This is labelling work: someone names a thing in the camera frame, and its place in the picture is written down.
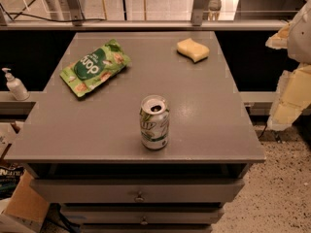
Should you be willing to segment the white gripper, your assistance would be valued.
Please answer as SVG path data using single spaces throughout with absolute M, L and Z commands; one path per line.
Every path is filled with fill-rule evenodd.
M 288 49 L 289 58 L 300 62 L 292 72 L 282 73 L 269 112 L 268 128 L 283 131 L 311 105 L 311 0 L 265 45 L 275 50 Z

